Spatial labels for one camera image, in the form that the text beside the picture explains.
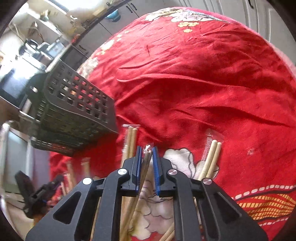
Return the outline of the blue bag on cabinet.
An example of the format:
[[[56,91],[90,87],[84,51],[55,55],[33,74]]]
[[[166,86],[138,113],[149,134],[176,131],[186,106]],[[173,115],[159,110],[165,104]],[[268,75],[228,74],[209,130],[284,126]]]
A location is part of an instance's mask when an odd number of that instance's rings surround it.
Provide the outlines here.
[[[120,15],[118,9],[116,9],[115,11],[113,11],[112,13],[107,15],[105,18],[111,22],[117,22],[120,20],[121,15]]]

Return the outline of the dark plastic utensil basket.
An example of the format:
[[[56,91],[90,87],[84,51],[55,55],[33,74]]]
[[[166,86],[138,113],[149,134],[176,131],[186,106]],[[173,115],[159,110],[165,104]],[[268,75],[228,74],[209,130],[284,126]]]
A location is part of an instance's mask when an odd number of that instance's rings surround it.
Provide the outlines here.
[[[63,61],[34,75],[27,96],[34,108],[30,136],[36,149],[72,156],[118,132],[113,99]]]

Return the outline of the wrapped chopsticks lying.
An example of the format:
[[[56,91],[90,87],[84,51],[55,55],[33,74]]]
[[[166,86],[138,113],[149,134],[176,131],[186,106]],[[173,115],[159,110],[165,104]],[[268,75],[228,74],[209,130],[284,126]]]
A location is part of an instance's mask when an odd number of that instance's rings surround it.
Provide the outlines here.
[[[168,230],[163,234],[159,241],[171,241],[175,236],[174,223],[168,228]]]
[[[62,162],[62,167],[64,176],[63,186],[66,193],[68,194],[77,185],[77,181],[74,173],[74,168],[70,159],[65,159]]]

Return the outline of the wrapped chopsticks pair on cloth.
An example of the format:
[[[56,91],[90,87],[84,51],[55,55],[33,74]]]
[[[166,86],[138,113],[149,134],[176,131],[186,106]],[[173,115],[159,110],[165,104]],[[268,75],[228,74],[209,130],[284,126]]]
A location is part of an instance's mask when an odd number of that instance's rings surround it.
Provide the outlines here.
[[[124,141],[120,163],[121,168],[123,167],[125,160],[133,157],[135,154],[137,145],[137,131],[140,125],[123,124],[122,127],[124,130]]]

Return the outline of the red floral tablecloth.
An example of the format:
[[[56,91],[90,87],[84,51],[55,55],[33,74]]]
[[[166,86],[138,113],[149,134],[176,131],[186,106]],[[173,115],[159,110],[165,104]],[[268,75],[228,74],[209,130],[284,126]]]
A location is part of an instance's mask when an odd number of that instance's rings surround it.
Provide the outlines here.
[[[231,18],[170,8],[116,33],[78,73],[114,99],[118,135],[71,158],[51,153],[51,177],[71,163],[80,181],[84,158],[92,177],[106,177],[132,124],[139,145],[198,178],[215,138],[214,181],[269,240],[295,240],[295,66],[283,52]]]

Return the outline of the wrapped chopsticks lying front left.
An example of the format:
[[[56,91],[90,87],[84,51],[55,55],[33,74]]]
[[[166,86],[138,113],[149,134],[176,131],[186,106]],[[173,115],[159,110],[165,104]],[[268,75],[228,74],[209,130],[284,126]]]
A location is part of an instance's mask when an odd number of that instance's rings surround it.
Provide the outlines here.
[[[74,168],[70,159],[65,159],[62,162],[62,167],[64,176],[63,186],[66,193],[68,194],[77,185],[77,181],[74,173]]]

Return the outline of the wrapped chopsticks lying front centre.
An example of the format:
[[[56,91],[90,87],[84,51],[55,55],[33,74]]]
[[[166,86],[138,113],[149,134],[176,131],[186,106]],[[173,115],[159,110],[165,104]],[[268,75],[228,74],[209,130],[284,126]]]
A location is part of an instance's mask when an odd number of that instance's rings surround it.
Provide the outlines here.
[[[174,223],[168,228],[168,230],[163,234],[159,241],[171,241],[175,236]]]

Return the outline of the chopsticks pair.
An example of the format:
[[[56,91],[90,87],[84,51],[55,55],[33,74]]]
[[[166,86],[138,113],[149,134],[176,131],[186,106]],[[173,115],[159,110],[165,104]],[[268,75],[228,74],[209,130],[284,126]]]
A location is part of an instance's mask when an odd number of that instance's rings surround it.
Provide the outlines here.
[[[197,171],[197,179],[211,178],[218,175],[218,160],[220,158],[224,137],[217,131],[206,131],[205,147]]]
[[[138,191],[136,197],[122,198],[119,240],[127,240],[129,226],[132,222],[133,214],[139,200],[139,195],[142,190],[147,171],[149,169],[153,146],[153,144],[146,144],[142,151],[142,163],[140,168]]]
[[[133,157],[135,154],[137,145],[137,131],[140,125],[123,124],[122,127],[124,130],[124,141],[120,163],[121,168],[123,167],[125,160]]]

